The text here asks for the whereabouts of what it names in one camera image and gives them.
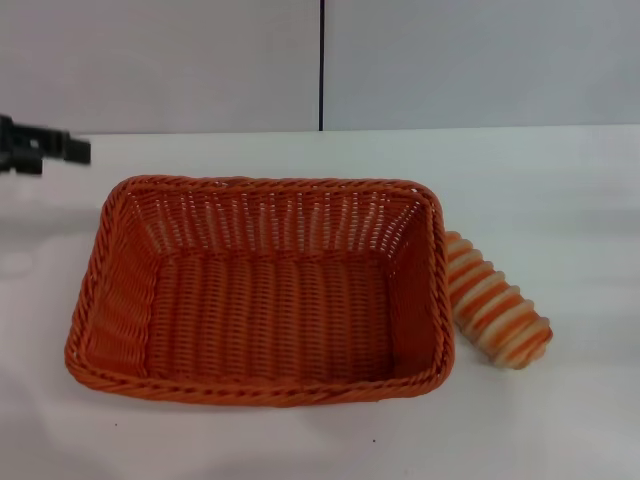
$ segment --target table surface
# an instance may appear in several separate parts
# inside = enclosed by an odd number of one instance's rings
[[[0,177],[0,476],[94,480],[640,477],[640,126],[92,138]],[[405,178],[555,332],[528,369],[458,336],[438,390],[286,410],[75,382],[63,348],[110,189],[137,174]]]

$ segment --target basket bottom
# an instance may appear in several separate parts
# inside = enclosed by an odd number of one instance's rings
[[[387,279],[370,255],[160,264],[147,377],[352,383],[394,376]]]

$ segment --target wicker basket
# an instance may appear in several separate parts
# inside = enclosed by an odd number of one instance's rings
[[[453,359],[440,206],[387,180],[124,181],[65,350],[96,390],[278,407],[420,395]]]

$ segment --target orange wicker basket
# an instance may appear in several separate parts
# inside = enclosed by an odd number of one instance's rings
[[[415,183],[134,177],[102,210],[65,361],[149,400],[412,397],[453,364],[446,270]]]

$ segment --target woven weave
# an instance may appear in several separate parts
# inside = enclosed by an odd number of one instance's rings
[[[151,400],[416,396],[454,360],[446,270],[411,182],[134,177],[104,205],[66,365]]]

